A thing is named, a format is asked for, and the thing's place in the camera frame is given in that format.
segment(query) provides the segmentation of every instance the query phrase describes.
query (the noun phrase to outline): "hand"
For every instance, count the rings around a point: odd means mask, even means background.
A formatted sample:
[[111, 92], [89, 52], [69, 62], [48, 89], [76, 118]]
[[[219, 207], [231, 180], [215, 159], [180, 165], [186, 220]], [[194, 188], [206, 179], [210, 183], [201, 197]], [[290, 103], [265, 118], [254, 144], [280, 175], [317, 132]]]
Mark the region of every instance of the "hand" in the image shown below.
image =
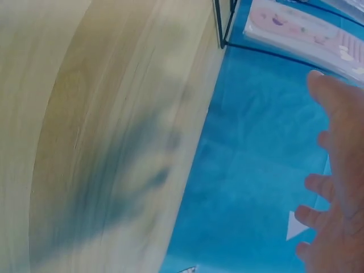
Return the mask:
[[311, 96], [330, 119], [318, 143], [329, 153], [332, 176], [310, 175], [305, 186], [330, 202], [327, 212], [299, 206], [296, 218], [317, 231], [297, 246], [307, 273], [364, 272], [364, 91], [318, 71], [308, 75]]

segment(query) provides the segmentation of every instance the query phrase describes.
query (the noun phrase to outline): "black wire frame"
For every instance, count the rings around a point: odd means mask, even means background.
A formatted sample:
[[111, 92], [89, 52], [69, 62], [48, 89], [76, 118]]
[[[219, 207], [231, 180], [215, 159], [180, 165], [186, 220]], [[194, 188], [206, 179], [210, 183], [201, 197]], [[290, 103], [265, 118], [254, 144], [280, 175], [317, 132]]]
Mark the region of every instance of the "black wire frame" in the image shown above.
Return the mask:
[[[233, 22], [233, 18], [234, 18], [236, 9], [237, 9], [238, 0], [230, 0], [230, 16], [229, 16], [229, 20], [227, 22], [227, 26], [226, 26], [225, 30], [223, 30], [223, 27], [222, 27], [220, 0], [214, 0], [214, 4], [215, 4], [215, 11], [216, 11], [218, 39], [219, 39], [220, 47], [222, 49], [224, 49], [225, 47], [235, 47], [235, 48], [245, 49], [245, 50], [248, 50], [248, 51], [259, 52], [259, 53], [275, 56], [275, 57], [278, 57], [278, 58], [281, 58], [281, 59], [294, 61], [296, 63], [306, 65], [306, 66], [311, 67], [313, 69], [319, 69], [319, 70], [321, 70], [323, 72], [334, 73], [334, 72], [329, 71], [329, 70], [327, 70], [327, 69], [325, 69], [323, 67], [319, 67], [318, 65], [315, 65], [313, 63], [309, 63], [307, 61], [302, 61], [302, 60], [296, 59], [294, 57], [289, 57], [289, 56], [285, 56], [285, 55], [282, 55], [282, 54], [279, 54], [279, 53], [274, 53], [274, 52], [271, 52], [271, 51], [266, 51], [266, 50], [263, 50], [263, 49], [253, 48], [253, 47], [249, 47], [249, 46], [246, 46], [246, 45], [243, 45], [243, 44], [236, 44], [236, 43], [231, 42], [228, 39], [228, 36], [229, 36], [230, 30], [231, 30], [231, 24]], [[364, 25], [358, 23], [354, 19], [352, 19], [352, 18], [350, 18], [348, 16], [345, 16], [345, 15], [342, 15], [340, 13], [337, 13], [335, 11], [325, 9], [323, 7], [319, 7], [319, 6], [310, 4], [308, 2], [299, 2], [299, 4], [300, 5], [310, 6], [310, 7], [314, 8], [314, 9], [318, 9], [318, 10], [321, 10], [321, 11], [324, 11], [324, 12], [327, 12], [327, 13], [331, 13], [331, 14], [333, 14], [335, 16], [338, 16], [340, 18], [348, 20], [348, 21], [350, 21], [350, 22], [352, 22], [354, 24], [357, 24], [357, 25], [364, 28]]]

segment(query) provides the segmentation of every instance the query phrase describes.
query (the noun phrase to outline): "light wood board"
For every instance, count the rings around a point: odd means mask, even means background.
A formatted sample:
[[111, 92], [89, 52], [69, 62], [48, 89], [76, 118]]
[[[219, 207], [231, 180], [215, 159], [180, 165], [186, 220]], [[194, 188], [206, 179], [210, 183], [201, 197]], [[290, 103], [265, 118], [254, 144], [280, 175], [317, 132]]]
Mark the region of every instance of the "light wood board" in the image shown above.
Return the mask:
[[158, 272], [223, 53], [211, 0], [0, 1], [0, 272]]

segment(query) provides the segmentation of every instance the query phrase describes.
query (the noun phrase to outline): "blue cloth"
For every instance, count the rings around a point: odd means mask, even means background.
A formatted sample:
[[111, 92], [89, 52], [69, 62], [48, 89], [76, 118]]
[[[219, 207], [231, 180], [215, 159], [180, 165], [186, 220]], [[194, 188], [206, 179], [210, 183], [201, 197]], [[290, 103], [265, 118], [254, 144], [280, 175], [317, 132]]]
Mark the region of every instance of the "blue cloth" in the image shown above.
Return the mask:
[[[360, 34], [337, 16], [288, 5]], [[249, 8], [242, 1], [232, 41], [278, 52], [243, 40]], [[326, 209], [304, 178], [330, 174], [328, 155], [316, 144], [328, 119], [308, 94], [308, 72], [277, 57], [227, 49], [161, 273], [197, 264], [198, 273], [304, 272], [295, 246], [315, 234], [286, 241], [289, 211], [299, 204]]]

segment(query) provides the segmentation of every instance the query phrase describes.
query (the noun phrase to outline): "plastic packaging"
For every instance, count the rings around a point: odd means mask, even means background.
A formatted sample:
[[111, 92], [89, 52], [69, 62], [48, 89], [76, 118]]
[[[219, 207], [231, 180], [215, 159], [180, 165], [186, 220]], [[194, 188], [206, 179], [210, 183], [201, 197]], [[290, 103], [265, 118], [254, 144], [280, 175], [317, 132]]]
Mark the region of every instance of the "plastic packaging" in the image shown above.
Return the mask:
[[321, 0], [364, 25], [364, 0]]
[[364, 42], [315, 16], [269, 0], [253, 0], [244, 34], [364, 84]]

